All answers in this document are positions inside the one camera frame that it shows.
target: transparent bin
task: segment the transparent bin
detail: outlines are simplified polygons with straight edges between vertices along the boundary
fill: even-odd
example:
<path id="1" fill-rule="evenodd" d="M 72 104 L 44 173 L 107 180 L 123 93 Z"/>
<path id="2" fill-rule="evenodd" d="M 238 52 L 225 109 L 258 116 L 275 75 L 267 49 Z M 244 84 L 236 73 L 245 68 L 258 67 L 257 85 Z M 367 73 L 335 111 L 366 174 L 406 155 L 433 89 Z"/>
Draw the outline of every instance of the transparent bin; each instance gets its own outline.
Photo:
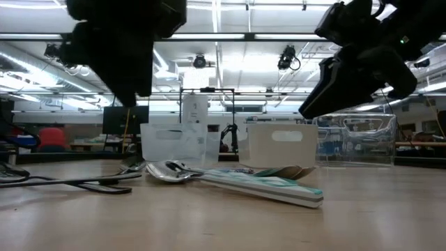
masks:
<path id="1" fill-rule="evenodd" d="M 207 127 L 198 123 L 141 124 L 141 146 L 146 161 L 180 160 L 200 167 L 206 161 Z"/>
<path id="2" fill-rule="evenodd" d="M 397 118 L 391 114 L 328 114 L 318 126 L 317 160 L 329 167 L 391 167 Z"/>
<path id="3" fill-rule="evenodd" d="M 203 167 L 211 168 L 212 164 L 218 163 L 220 154 L 220 132 L 208 132 L 206 136 L 206 152 Z"/>

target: computer monitor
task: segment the computer monitor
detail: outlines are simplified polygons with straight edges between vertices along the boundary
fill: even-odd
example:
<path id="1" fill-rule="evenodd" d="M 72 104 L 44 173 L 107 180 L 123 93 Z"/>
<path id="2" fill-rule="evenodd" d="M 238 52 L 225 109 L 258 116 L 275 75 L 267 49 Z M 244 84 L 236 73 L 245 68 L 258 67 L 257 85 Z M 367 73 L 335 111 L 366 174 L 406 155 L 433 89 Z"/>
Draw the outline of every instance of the computer monitor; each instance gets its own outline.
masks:
<path id="1" fill-rule="evenodd" d="M 148 106 L 138 107 L 104 107 L 102 133 L 122 135 L 125 133 L 127 114 L 130 109 L 127 134 L 140 134 L 140 124 L 148 123 Z"/>

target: metal frame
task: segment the metal frame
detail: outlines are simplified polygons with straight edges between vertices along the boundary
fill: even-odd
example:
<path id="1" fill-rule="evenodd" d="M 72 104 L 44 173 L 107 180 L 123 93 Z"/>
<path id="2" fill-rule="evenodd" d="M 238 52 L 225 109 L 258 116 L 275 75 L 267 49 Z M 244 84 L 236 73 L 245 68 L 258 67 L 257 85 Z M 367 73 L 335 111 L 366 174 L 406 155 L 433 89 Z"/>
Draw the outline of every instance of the metal frame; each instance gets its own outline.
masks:
<path id="1" fill-rule="evenodd" d="M 63 38 L 68 37 L 70 33 L 0 33 L 0 41 L 41 41 L 41 42 L 63 42 Z M 216 35 L 240 35 L 241 38 L 176 38 L 182 35 L 187 36 L 216 36 Z M 259 38 L 257 35 L 282 36 L 282 38 Z M 171 38 L 160 38 L 156 42 L 327 42 L 325 38 L 320 38 L 314 33 L 175 33 Z M 446 34 L 439 37 L 437 42 L 446 41 Z"/>
<path id="2" fill-rule="evenodd" d="M 179 93 L 184 93 L 184 91 L 199 91 L 199 89 L 183 89 L 183 91 L 173 91 L 173 92 L 152 92 L 151 96 L 177 96 Z M 301 97 L 307 97 L 310 92 L 273 92 L 273 93 L 259 93 L 259 92 L 235 92 L 235 89 L 215 89 L 217 90 L 233 90 L 233 96 L 301 96 Z M 51 92 L 51 91 L 0 91 L 0 95 L 8 95 L 8 94 L 28 94 L 28 95 L 43 95 L 43 96 L 57 96 L 57 95 L 114 95 L 111 92 Z M 224 96 L 225 93 L 211 93 L 211 96 Z M 383 97 L 387 95 L 383 95 L 382 93 L 375 93 L 374 95 L 378 97 Z M 441 92 L 431 92 L 431 93 L 413 93 L 410 94 L 408 97 L 420 97 L 420 96 L 426 96 L 426 97 L 446 97 L 446 93 Z"/>

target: red chair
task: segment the red chair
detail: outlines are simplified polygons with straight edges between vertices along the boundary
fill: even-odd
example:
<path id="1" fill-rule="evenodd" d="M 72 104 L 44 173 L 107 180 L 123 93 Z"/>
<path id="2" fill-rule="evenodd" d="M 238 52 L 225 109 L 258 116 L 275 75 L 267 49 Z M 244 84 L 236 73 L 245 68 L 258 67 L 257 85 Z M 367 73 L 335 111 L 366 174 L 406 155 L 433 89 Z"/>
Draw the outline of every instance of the red chair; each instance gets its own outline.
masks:
<path id="1" fill-rule="evenodd" d="M 39 131 L 39 138 L 38 152 L 60 153 L 67 148 L 65 133 L 60 128 L 43 128 Z"/>

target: table surface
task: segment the table surface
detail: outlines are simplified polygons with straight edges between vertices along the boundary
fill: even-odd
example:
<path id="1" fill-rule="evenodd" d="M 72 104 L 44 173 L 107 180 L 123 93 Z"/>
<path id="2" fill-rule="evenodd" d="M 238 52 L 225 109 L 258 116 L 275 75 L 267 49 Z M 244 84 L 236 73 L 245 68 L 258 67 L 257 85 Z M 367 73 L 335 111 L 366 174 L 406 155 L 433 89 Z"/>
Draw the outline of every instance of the table surface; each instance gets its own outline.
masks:
<path id="1" fill-rule="evenodd" d="M 27 165 L 58 178 L 108 175 L 119 161 Z M 235 167 L 222 163 L 221 167 Z M 128 195 L 66 185 L 0 192 L 1 250 L 444 250 L 446 172 L 320 168 L 301 183 L 324 204 L 304 208 L 192 181 L 123 181 Z"/>
<path id="2" fill-rule="evenodd" d="M 395 142 L 395 146 L 412 146 L 412 145 L 413 146 L 446 146 L 446 142 Z"/>

